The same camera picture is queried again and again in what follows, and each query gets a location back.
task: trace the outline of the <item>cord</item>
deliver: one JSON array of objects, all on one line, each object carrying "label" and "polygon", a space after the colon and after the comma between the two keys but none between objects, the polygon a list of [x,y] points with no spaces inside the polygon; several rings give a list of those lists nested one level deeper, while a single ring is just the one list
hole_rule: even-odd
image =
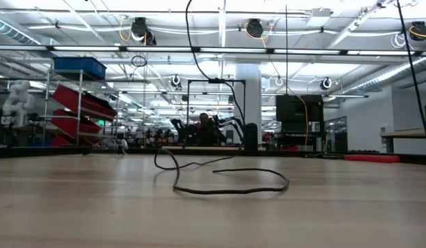
[{"label": "cord", "polygon": [[185,22],[186,22],[186,24],[187,24],[187,36],[188,36],[188,42],[190,43],[190,49],[191,49],[191,52],[193,53],[193,57],[194,57],[194,61],[196,62],[196,66],[198,67],[198,69],[199,69],[199,71],[200,71],[200,73],[202,73],[202,75],[204,75],[204,77],[206,77],[207,79],[210,79],[203,71],[202,71],[202,69],[200,69],[200,66],[199,66],[199,63],[198,63],[198,59],[196,58],[196,53],[194,52],[194,49],[193,49],[193,44],[191,43],[191,37],[190,37],[190,27],[189,27],[189,22],[188,22],[188,9],[190,8],[190,4],[191,4],[191,1],[192,0],[190,0],[188,3],[187,3],[187,8],[185,9]]},{"label": "cord", "polygon": [[[158,164],[157,158],[160,154],[168,154],[170,155],[171,159],[173,160],[175,167],[162,167]],[[180,178],[180,169],[188,167],[190,165],[206,165],[209,163],[214,163],[217,161],[222,161],[226,159],[234,158],[234,156],[229,156],[226,158],[219,158],[215,159],[213,161],[208,161],[205,163],[188,163],[183,166],[179,166],[178,160],[176,160],[175,156],[167,149],[159,149],[158,153],[156,153],[154,158],[154,163],[157,168],[163,169],[163,170],[176,170],[176,178],[174,180],[173,184],[173,190],[177,190],[179,192],[186,192],[190,194],[199,194],[199,195],[213,195],[213,194],[251,194],[255,192],[284,192],[289,188],[289,179],[287,179],[285,176],[280,174],[279,172],[270,170],[270,169],[260,169],[260,168],[242,168],[242,169],[217,169],[213,170],[213,173],[220,173],[220,172],[247,172],[247,171],[257,171],[257,172],[269,172],[272,174],[275,174],[279,177],[281,177],[284,180],[284,184],[281,187],[260,187],[260,188],[253,188],[253,189],[219,189],[219,190],[198,190],[198,189],[189,189],[186,187],[178,186],[179,178]]]},{"label": "cord", "polygon": [[424,38],[426,38],[426,35],[424,35],[424,34],[418,34],[418,33],[416,33],[416,32],[414,32],[413,31],[413,29],[414,29],[414,26],[412,26],[409,30],[410,30],[410,32],[412,33],[412,34],[414,34],[414,35],[416,35],[416,36],[419,36],[419,37],[424,37]]},{"label": "cord", "polygon": [[[138,58],[140,59],[140,61],[144,59],[144,63],[137,64],[136,61],[138,60]],[[141,55],[136,55],[131,58],[130,63],[132,66],[135,67],[135,70],[133,70],[133,74],[131,75],[131,81],[134,81],[136,69],[146,66],[148,64],[148,60]]]},{"label": "cord", "polygon": [[[253,38],[253,39],[261,39],[262,40],[262,43],[263,43],[263,46],[265,47],[265,48],[267,48],[266,47],[266,43],[265,43],[265,39],[266,39],[266,37],[269,37],[270,36],[270,34],[271,34],[271,32],[272,32],[272,30],[273,30],[273,26],[272,25],[270,25],[270,31],[269,31],[269,35],[267,35],[267,36],[265,36],[265,37],[262,37],[262,38],[255,38],[255,37],[252,37],[247,31],[246,31],[246,26],[247,26],[247,24],[245,24],[245,32],[247,33],[247,35],[250,37],[250,38]],[[286,11],[286,33],[288,33],[288,11]],[[288,36],[286,36],[286,50],[288,49]],[[279,71],[277,70],[277,67],[275,67],[275,64],[274,64],[274,62],[273,62],[273,60],[271,59],[271,57],[270,57],[270,55],[268,54],[268,58],[269,58],[269,60],[270,60],[270,62],[271,62],[271,64],[273,65],[273,67],[274,67],[274,70],[276,71],[276,73],[277,73],[277,75],[278,75],[278,77],[279,78],[281,78],[281,74],[279,73]],[[306,102],[298,95],[298,94],[295,94],[295,92],[293,91],[293,90],[291,90],[291,88],[289,87],[289,85],[288,85],[288,53],[286,53],[286,89],[288,89],[288,90],[290,90],[303,104],[304,104],[304,112],[305,112],[305,116],[306,116],[306,137],[305,137],[305,141],[304,141],[304,150],[306,151],[307,150],[307,146],[308,146],[308,137],[309,137],[309,122],[308,122],[308,107],[307,107],[307,105],[306,105]]]},{"label": "cord", "polygon": [[121,33],[121,30],[123,29],[123,22],[124,22],[124,17],[121,17],[121,24],[119,26],[119,37],[121,37],[123,41],[128,42],[130,41],[130,38],[131,38],[131,26],[133,25],[133,22],[130,23],[129,37],[127,39],[124,38],[123,34]]},{"label": "cord", "polygon": [[425,138],[426,138],[426,121],[425,121],[424,111],[422,109],[422,102],[420,100],[418,81],[416,80],[416,73],[414,71],[412,53],[410,51],[410,46],[408,45],[407,32],[405,31],[403,11],[401,10],[401,4],[399,3],[399,0],[396,0],[396,2],[398,4],[398,11],[399,11],[399,17],[401,19],[402,29],[404,30],[405,46],[407,48],[408,59],[409,59],[409,62],[410,62],[410,69],[412,70],[413,85],[414,85],[414,89],[416,91],[416,99],[418,101],[420,119],[422,121],[422,125],[423,125],[424,131],[425,131]]},{"label": "cord", "polygon": [[231,89],[231,92],[233,93],[234,103],[235,103],[235,105],[237,106],[237,108],[239,109],[240,116],[241,116],[241,117],[242,117],[242,119],[243,119],[243,126],[245,127],[245,126],[246,126],[246,123],[245,123],[245,116],[243,115],[242,109],[241,109],[241,107],[240,107],[239,103],[237,102],[237,99],[235,98],[234,89],[233,89],[233,87],[231,87],[231,85],[229,85],[228,83],[224,83],[224,84],[225,84],[225,85],[227,85],[227,86]]}]

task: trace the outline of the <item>wooden table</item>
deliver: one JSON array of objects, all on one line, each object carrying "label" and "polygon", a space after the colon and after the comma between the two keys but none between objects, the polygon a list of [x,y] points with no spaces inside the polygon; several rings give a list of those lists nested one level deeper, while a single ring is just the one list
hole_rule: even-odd
[{"label": "wooden table", "polygon": [[178,194],[175,172],[155,168],[150,155],[0,159],[0,247],[426,247],[424,165],[237,157],[188,167],[180,184],[281,183],[258,172],[211,173],[239,167],[279,170],[290,189]]},{"label": "wooden table", "polygon": [[395,138],[426,138],[425,130],[403,130],[396,132],[381,133],[381,137],[385,138],[385,146],[387,153],[394,153],[394,139]]}]

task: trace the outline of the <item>pillar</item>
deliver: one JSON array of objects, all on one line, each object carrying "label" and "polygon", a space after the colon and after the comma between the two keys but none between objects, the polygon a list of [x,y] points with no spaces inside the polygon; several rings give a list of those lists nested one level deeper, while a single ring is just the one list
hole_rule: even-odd
[{"label": "pillar", "polygon": [[[262,143],[262,81],[258,63],[236,64],[234,78],[236,80],[246,80],[246,123],[255,123],[258,127],[259,144]],[[244,111],[244,86],[241,83],[234,83],[235,101],[234,117],[240,118],[241,114],[235,105],[237,101]],[[239,136],[234,133],[234,142],[238,143]]]}]

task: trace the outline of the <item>blue storage box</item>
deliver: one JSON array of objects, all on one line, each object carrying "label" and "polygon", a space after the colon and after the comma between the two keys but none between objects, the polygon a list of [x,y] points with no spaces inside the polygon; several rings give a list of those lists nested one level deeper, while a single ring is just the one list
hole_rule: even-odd
[{"label": "blue storage box", "polygon": [[86,74],[83,79],[86,81],[105,79],[106,67],[95,58],[92,57],[55,57],[54,70],[58,70],[58,74],[72,80],[79,80],[79,70],[83,70]]}]

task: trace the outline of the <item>person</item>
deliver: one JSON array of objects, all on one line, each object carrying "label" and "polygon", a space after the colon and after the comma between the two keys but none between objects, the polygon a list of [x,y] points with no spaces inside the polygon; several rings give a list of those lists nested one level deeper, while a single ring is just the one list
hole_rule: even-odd
[{"label": "person", "polygon": [[218,145],[217,130],[213,126],[207,113],[199,115],[200,122],[195,125],[196,143],[200,146]]}]

